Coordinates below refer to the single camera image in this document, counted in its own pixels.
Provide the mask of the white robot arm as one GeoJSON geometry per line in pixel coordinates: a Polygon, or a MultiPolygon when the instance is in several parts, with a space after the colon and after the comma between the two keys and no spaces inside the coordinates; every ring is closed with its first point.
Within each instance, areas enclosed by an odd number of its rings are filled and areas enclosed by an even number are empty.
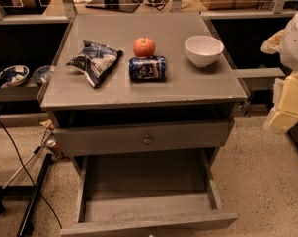
{"type": "Polygon", "coordinates": [[[278,53],[281,64],[291,69],[285,79],[276,79],[274,82],[274,107],[264,124],[268,130],[286,133],[298,123],[298,12],[283,30],[261,45],[260,51],[278,53]]]}

